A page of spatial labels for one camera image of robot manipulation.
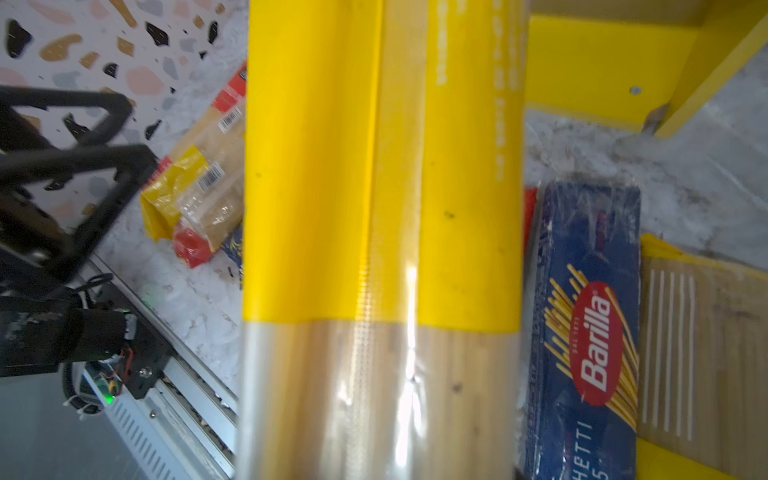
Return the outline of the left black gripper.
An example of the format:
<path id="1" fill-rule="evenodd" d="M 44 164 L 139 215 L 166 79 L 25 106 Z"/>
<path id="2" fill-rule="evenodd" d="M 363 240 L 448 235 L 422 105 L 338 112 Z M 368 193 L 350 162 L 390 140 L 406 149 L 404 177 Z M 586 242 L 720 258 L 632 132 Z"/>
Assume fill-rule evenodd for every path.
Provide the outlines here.
<path id="1" fill-rule="evenodd" d="M 51 141 L 20 108 L 61 113 L 76 144 L 90 147 L 51 149 Z M 45 298 L 69 283 L 155 172 L 156 157 L 147 146 L 105 146 L 132 113 L 130 101 L 120 93 L 1 88 L 1 148 L 26 150 L 1 156 L 3 293 Z M 116 173 L 114 186 L 72 233 L 22 191 L 28 184 L 104 170 Z"/>

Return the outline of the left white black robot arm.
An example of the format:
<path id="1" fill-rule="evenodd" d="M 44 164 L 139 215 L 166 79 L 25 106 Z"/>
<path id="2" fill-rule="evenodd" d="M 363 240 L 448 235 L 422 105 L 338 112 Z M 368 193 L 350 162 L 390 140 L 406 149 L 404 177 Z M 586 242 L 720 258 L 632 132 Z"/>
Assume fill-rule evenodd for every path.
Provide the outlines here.
<path id="1" fill-rule="evenodd" d="M 20 107 L 98 107 L 106 116 L 69 149 L 53 146 Z M 126 316 L 94 309 L 69 282 L 157 168 L 142 143 L 112 145 L 132 114 L 126 96 L 82 90 L 1 89 L 1 374 L 51 373 L 61 364 L 121 353 Z M 73 232 L 38 207 L 27 185 L 57 189 L 111 170 L 115 184 Z"/>

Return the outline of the yellow top spaghetti bag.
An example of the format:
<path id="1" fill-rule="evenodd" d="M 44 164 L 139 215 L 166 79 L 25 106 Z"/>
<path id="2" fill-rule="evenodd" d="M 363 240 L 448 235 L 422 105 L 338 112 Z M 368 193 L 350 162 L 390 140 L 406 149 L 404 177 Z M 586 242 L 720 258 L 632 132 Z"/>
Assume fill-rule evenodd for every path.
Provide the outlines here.
<path id="1" fill-rule="evenodd" d="M 250 5 L 240 479 L 512 479 L 524 1 Z"/>

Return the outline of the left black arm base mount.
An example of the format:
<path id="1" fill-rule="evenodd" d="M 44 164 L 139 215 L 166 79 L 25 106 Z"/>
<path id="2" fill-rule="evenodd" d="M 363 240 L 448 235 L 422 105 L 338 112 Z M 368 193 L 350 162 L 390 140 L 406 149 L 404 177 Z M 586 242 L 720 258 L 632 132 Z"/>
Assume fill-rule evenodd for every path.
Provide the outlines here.
<path id="1" fill-rule="evenodd" d="M 95 293 L 96 308 L 122 313 L 126 318 L 127 336 L 115 367 L 117 377 L 137 400 L 144 399 L 175 354 L 166 337 L 140 308 L 113 283 L 105 283 Z"/>

